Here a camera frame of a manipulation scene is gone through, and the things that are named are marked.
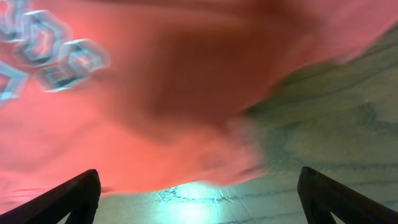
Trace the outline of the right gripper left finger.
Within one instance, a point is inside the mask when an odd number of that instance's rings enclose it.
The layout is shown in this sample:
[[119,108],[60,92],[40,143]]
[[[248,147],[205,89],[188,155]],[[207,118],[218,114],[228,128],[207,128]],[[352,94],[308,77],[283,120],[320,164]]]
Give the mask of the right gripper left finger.
[[101,195],[97,170],[90,169],[1,215],[1,224],[92,224]]

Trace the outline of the red soccer t-shirt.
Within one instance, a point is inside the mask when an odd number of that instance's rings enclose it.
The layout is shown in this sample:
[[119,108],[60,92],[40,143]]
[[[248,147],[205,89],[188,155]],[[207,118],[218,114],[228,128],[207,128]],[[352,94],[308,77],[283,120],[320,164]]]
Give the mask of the red soccer t-shirt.
[[396,22],[396,1],[2,1],[1,211],[88,169],[105,194],[253,179],[244,111]]

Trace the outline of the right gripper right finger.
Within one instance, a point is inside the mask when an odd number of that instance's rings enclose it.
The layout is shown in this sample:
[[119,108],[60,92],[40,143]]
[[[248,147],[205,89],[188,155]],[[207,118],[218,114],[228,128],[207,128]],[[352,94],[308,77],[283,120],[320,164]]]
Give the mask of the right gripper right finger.
[[311,167],[303,167],[297,191],[309,224],[397,224],[397,212]]

